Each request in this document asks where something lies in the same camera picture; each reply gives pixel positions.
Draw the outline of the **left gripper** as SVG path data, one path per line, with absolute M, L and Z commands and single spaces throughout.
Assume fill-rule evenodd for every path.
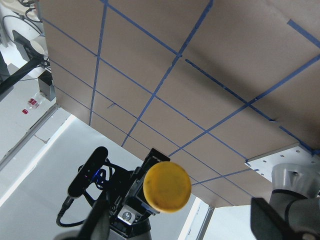
M 147 233 L 151 230 L 149 217 L 160 212 L 145 199 L 143 183 L 147 171 L 155 164 L 169 162 L 170 158 L 152 148 L 141 166 L 126 170 L 115 164 L 107 184 L 110 206 L 110 229 L 116 233 Z

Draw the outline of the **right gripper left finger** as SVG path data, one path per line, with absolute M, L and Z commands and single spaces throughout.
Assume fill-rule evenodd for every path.
M 79 231 L 80 240 L 107 240 L 110 234 L 109 204 L 97 200 Z

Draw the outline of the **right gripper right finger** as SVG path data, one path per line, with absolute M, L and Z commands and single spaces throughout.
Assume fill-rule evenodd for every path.
M 251 199 L 250 229 L 257 240 L 302 240 L 279 214 L 260 197 Z

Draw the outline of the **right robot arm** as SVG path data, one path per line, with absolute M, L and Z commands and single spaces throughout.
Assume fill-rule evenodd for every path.
M 114 169 L 105 180 L 103 166 Z M 79 171 L 81 190 L 90 184 L 102 192 L 79 234 L 80 240 L 149 240 L 149 217 L 182 209 L 191 195 L 191 181 L 178 164 L 152 149 L 143 164 L 128 171 L 108 162 L 97 148 Z M 250 228 L 258 240 L 317 240 L 320 237 L 320 173 L 315 167 L 281 163 L 272 169 L 269 201 L 251 199 Z

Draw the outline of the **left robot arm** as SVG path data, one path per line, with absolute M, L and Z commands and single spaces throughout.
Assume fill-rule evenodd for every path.
M 143 183 L 154 165 L 170 158 L 152 148 L 141 166 L 126 170 L 110 162 L 108 149 L 97 147 L 67 189 L 56 224 L 62 228 L 80 226 L 75 240 L 150 240 L 150 216 L 159 214 L 146 200 Z M 86 219 L 63 223 L 65 212 L 75 199 L 84 197 L 91 207 Z

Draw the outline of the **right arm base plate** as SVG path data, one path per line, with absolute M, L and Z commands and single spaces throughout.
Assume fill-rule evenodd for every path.
M 295 143 L 252 157 L 245 164 L 260 176 L 272 182 L 272 170 L 276 165 L 296 164 L 319 171 L 320 157 L 312 155 L 312 152 L 300 143 Z

